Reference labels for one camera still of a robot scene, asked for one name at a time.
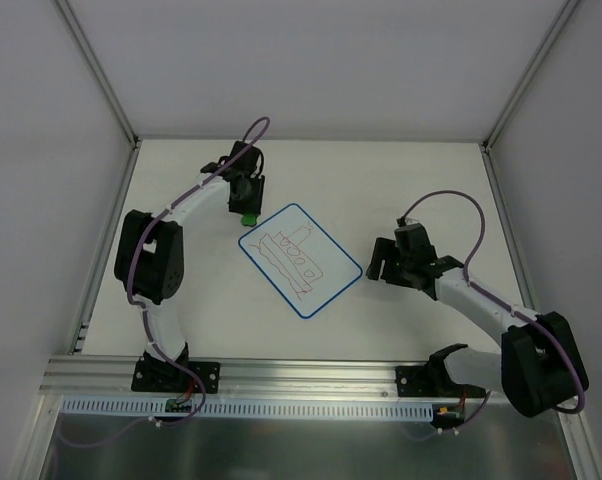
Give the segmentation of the green whiteboard eraser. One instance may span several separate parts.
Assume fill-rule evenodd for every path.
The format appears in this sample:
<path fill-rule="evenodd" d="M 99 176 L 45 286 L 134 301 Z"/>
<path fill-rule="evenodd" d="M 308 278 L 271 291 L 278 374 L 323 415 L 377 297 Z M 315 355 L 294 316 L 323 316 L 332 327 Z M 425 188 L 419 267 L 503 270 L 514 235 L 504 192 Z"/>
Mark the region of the green whiteboard eraser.
<path fill-rule="evenodd" d="M 254 228 L 258 224 L 258 219 L 258 214 L 244 214 L 241 217 L 241 225 L 248 228 Z"/>

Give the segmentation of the blue-framed small whiteboard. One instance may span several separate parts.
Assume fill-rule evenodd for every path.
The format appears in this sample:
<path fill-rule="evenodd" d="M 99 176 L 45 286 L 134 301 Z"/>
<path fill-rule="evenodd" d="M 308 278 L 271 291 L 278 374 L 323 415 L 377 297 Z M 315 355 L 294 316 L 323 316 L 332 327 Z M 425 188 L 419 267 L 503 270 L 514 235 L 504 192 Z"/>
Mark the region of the blue-framed small whiteboard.
<path fill-rule="evenodd" d="M 241 236 L 238 246 L 302 319 L 314 317 L 363 275 L 359 263 L 297 203 Z"/>

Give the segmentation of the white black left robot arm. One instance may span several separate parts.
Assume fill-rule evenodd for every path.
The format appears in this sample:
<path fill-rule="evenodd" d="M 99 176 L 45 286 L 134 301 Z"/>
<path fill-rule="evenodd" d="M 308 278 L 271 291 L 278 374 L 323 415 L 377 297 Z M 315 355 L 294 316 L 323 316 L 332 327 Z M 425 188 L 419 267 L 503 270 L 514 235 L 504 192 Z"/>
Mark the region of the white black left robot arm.
<path fill-rule="evenodd" d="M 189 379 L 189 351 L 173 298 L 185 276 L 185 234 L 210 212 L 227 211 L 254 227 L 262 211 L 265 157 L 247 141 L 203 166 L 194 184 L 163 209 L 129 211 L 123 220 L 114 275 L 142 315 L 147 338 L 142 363 L 168 391 Z"/>

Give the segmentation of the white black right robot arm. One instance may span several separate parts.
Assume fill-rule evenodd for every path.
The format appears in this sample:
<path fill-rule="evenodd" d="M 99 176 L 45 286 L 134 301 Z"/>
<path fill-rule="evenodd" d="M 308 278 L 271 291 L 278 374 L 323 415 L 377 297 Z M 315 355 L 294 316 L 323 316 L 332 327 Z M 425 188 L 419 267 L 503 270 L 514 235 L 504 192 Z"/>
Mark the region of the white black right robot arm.
<path fill-rule="evenodd" d="M 398 227 L 374 243 L 366 276 L 426 294 L 462 314 L 498 352 L 456 343 L 431 354 L 420 375 L 440 396 L 461 388 L 503 393 L 527 418 L 554 409 L 581 412 L 589 379 L 567 319 L 520 308 L 470 276 L 465 264 L 438 256 L 420 223 Z"/>

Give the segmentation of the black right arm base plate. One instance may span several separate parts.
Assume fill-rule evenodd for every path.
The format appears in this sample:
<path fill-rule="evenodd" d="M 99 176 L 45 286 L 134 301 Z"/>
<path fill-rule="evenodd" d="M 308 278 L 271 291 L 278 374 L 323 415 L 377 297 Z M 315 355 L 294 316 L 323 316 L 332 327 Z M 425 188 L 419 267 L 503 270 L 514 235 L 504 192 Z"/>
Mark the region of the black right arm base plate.
<path fill-rule="evenodd" d="M 395 383 L 400 398 L 457 398 L 463 395 L 478 399 L 487 391 L 478 386 L 454 382 L 443 366 L 430 362 L 395 367 Z"/>

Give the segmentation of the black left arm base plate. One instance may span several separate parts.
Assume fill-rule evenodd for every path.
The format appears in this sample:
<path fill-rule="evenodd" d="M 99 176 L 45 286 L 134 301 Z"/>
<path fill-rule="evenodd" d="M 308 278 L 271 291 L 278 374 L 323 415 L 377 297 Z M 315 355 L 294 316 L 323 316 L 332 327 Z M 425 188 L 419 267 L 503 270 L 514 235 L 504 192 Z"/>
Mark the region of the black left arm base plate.
<path fill-rule="evenodd" d="M 189 360 L 187 368 L 198 376 L 207 394 L 218 393 L 219 362 Z M 191 384 L 195 393 L 202 392 L 193 378 L 182 370 L 154 357 L 142 357 L 136 362 L 130 389 L 141 393 L 185 393 Z"/>

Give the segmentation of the aluminium corner frame post left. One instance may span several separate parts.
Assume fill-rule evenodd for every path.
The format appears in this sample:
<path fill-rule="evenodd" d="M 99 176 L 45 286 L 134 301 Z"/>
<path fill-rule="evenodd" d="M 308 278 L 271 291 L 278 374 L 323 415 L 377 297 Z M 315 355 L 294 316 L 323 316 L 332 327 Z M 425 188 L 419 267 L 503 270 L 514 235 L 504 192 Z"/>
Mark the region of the aluminium corner frame post left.
<path fill-rule="evenodd" d="M 136 147 L 139 141 L 138 135 L 125 113 L 121 102 L 89 40 L 85 29 L 70 1 L 53 0 L 52 4 L 58 11 L 60 18 L 66 26 L 79 55 L 84 61 L 90 75 L 95 81 L 106 105 L 113 115 L 121 133 L 131 147 Z"/>

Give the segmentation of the aluminium corner frame post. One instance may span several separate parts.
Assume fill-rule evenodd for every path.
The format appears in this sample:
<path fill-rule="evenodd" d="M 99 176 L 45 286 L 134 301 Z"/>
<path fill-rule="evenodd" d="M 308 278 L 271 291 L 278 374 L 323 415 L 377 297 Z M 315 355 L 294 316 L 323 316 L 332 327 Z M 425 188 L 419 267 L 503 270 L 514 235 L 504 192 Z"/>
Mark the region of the aluminium corner frame post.
<path fill-rule="evenodd" d="M 581 4 L 581 0 L 566 0 L 562 2 L 560 9 L 553 17 L 539 44 L 534 49 L 532 56 L 526 63 L 524 70 L 517 79 L 512 91 L 508 95 L 495 122 L 481 142 L 481 147 L 485 152 L 489 153 L 496 145 L 500 135 L 515 114 L 519 104 L 523 101 L 523 97 L 531 87 L 555 45 L 561 39 L 564 30 L 567 28 Z"/>
<path fill-rule="evenodd" d="M 85 29 L 70 1 L 53 0 L 52 4 L 58 11 L 60 18 L 66 26 L 79 55 L 84 61 L 90 75 L 95 81 L 106 105 L 113 115 L 121 133 L 131 147 L 136 147 L 139 141 L 138 135 L 125 113 L 121 102 L 89 40 Z"/>

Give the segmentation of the aluminium front rail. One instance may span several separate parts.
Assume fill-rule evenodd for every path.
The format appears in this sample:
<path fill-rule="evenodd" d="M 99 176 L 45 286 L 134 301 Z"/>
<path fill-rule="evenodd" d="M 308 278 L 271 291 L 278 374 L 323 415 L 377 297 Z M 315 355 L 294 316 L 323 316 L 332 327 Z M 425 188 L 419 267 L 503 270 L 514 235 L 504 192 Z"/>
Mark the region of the aluminium front rail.
<path fill-rule="evenodd" d="M 127 396 L 137 356 L 55 355 L 47 363 L 41 395 Z M 215 360 L 215 399 L 394 401 L 396 368 L 420 362 L 274 359 Z"/>

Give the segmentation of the aluminium corner frame post right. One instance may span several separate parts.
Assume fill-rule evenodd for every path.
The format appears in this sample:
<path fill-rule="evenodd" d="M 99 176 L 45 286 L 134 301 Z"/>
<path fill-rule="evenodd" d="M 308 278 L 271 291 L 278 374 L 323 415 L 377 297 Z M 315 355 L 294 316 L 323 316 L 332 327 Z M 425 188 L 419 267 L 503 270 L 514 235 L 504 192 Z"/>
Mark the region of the aluminium corner frame post right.
<path fill-rule="evenodd" d="M 496 145 L 500 135 L 515 114 L 519 104 L 523 101 L 523 97 L 531 87 L 555 45 L 561 39 L 564 30 L 567 28 L 581 4 L 581 0 L 566 0 L 562 2 L 560 9 L 553 17 L 539 44 L 534 49 L 532 56 L 526 63 L 524 70 L 517 79 L 512 91 L 508 95 L 495 122 L 481 142 L 481 147 L 485 152 L 489 153 Z"/>

